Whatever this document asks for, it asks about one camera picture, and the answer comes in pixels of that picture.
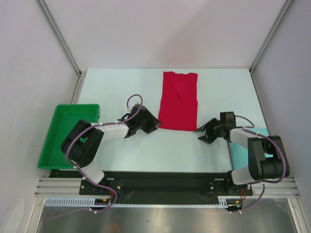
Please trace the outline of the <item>red t-shirt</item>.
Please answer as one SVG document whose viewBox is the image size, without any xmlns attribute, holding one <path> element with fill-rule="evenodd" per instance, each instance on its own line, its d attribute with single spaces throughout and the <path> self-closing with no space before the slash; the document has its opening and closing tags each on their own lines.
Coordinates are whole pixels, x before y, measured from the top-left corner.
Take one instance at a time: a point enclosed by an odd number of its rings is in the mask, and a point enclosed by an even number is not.
<svg viewBox="0 0 311 233">
<path fill-rule="evenodd" d="M 195 131 L 197 129 L 198 100 L 196 73 L 163 72 L 162 97 L 158 119 L 162 129 Z"/>
</svg>

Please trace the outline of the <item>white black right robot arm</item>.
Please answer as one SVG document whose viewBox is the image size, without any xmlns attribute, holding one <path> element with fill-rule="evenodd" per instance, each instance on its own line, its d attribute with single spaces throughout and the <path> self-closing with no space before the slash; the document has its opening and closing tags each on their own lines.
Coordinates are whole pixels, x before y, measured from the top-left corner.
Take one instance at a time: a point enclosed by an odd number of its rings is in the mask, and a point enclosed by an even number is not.
<svg viewBox="0 0 311 233">
<path fill-rule="evenodd" d="M 212 118 L 195 130 L 203 133 L 198 139 L 207 144 L 222 138 L 247 149 L 247 166 L 227 172 L 224 181 L 225 191 L 235 195 L 242 186 L 279 183 L 287 178 L 290 166 L 281 137 L 266 136 L 252 131 L 255 127 L 253 123 L 250 126 L 237 126 L 236 118 L 248 120 L 234 112 L 221 112 L 219 119 Z"/>
</svg>

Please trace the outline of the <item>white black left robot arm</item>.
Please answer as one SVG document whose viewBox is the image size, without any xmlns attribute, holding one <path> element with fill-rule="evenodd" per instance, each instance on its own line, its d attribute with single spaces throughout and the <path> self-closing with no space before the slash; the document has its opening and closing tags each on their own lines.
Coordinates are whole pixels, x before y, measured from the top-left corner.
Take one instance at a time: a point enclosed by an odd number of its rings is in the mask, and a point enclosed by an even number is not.
<svg viewBox="0 0 311 233">
<path fill-rule="evenodd" d="M 131 112 L 115 122 L 90 123 L 79 120 L 63 141 L 61 151 L 74 168 L 91 181 L 90 188 L 102 194 L 107 190 L 107 181 L 95 161 L 100 144 L 107 140 L 129 138 L 139 130 L 150 134 L 161 124 L 145 106 L 136 104 Z"/>
</svg>

